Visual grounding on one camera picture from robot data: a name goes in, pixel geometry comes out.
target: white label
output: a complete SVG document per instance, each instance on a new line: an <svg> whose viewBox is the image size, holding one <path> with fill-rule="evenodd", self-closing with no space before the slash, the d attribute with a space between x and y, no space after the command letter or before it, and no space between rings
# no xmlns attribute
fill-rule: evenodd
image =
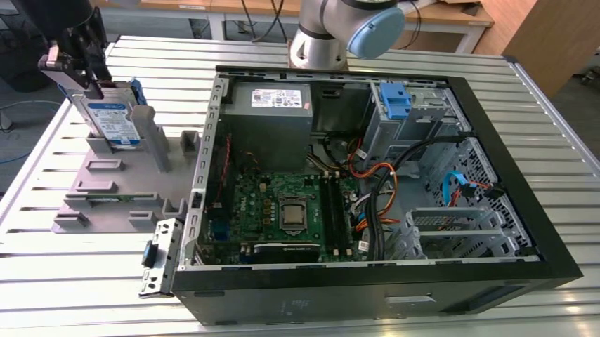
<svg viewBox="0 0 600 337"><path fill-rule="evenodd" d="M358 250L359 251L369 251L369 242L358 241Z"/></svg>
<svg viewBox="0 0 600 337"><path fill-rule="evenodd" d="M196 9L196 10L199 10L199 11L206 10L206 7L204 7L204 6L179 5L179 8L180 8L180 9Z"/></svg>
<svg viewBox="0 0 600 337"><path fill-rule="evenodd" d="M469 21L469 25L471 26L489 26L489 22L480 22L480 21Z"/></svg>
<svg viewBox="0 0 600 337"><path fill-rule="evenodd" d="M302 108L302 92L299 90L256 89L252 91L252 107Z"/></svg>
<svg viewBox="0 0 600 337"><path fill-rule="evenodd" d="M366 152L362 151L361 149L357 149L357 156L361 157L362 159L366 158Z"/></svg>
<svg viewBox="0 0 600 337"><path fill-rule="evenodd" d="M104 138L117 145L140 143L140 135L131 121L127 107L120 103L88 103L89 116L104 133Z"/></svg>
<svg viewBox="0 0 600 337"><path fill-rule="evenodd" d="M89 199L91 202L119 202L120 200L116 198L97 198Z"/></svg>

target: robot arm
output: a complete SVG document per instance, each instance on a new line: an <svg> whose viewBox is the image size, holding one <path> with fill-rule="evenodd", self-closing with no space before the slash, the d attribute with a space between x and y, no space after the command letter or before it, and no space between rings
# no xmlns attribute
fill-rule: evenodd
<svg viewBox="0 0 600 337"><path fill-rule="evenodd" d="M298 68L338 70L346 50L358 58L377 58L402 30L397 0L303 0L290 61Z"/></svg>
<svg viewBox="0 0 600 337"><path fill-rule="evenodd" d="M87 0L12 0L43 33L49 52L39 68L67 89L103 99L99 81L111 82L100 11Z"/></svg>

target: ram slot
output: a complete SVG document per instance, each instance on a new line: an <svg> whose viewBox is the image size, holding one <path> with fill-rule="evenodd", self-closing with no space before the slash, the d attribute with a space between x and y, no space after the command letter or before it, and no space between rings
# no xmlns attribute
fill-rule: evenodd
<svg viewBox="0 0 600 337"><path fill-rule="evenodd" d="M346 220L343 214L343 199L339 188L339 180L333 178L329 183L329 197L331 202L331 213L333 213L333 223L334 223L334 237L335 237L335 246L339 249L339 254L346 254L346 249L349 249L349 241L347 241L347 228L346 228Z"/></svg>

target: aluminum table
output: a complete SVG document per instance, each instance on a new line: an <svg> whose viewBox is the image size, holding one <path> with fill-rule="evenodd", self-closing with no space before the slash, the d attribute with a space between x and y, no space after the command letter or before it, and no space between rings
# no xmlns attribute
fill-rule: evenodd
<svg viewBox="0 0 600 337"><path fill-rule="evenodd" d="M284 67L286 52L283 44L121 37L107 55L115 79L137 77L156 124L176 136L203 130L215 66ZM176 298L136 297L147 234L49 231L88 150L88 128L65 102L0 202L0 336L600 336L600 165L518 64L410 51L349 64L467 79L584 278L478 315L203 327Z"/></svg>

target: metal bracket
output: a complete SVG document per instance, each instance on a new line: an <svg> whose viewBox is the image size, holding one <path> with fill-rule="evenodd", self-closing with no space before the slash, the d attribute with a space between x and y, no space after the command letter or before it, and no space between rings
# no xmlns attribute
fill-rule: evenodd
<svg viewBox="0 0 600 337"><path fill-rule="evenodd" d="M159 221L152 240L143 252L144 266L140 298L172 297L171 283L178 264L183 224L178 219Z"/></svg>

